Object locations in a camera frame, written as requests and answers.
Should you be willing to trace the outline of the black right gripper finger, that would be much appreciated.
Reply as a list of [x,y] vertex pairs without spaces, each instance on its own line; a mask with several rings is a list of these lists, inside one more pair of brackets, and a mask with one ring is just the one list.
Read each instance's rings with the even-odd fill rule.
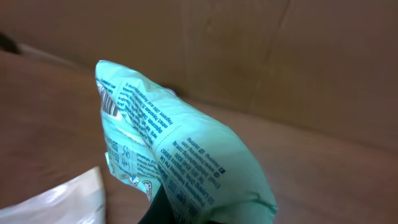
[[174,224],[174,214],[167,198],[164,187],[161,185],[148,211],[138,224]]

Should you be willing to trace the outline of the light blue wipes pack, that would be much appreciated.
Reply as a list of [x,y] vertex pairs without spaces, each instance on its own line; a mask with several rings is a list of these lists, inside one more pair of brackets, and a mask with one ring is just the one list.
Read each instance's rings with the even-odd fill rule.
[[232,129],[123,65],[101,60],[95,78],[115,178],[150,201],[165,190],[177,223],[274,221],[271,188]]

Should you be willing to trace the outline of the beige pouch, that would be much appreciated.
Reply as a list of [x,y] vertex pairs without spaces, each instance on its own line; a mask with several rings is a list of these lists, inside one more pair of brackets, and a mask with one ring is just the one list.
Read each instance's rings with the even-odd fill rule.
[[99,167],[24,202],[1,209],[1,223],[105,224],[106,198]]

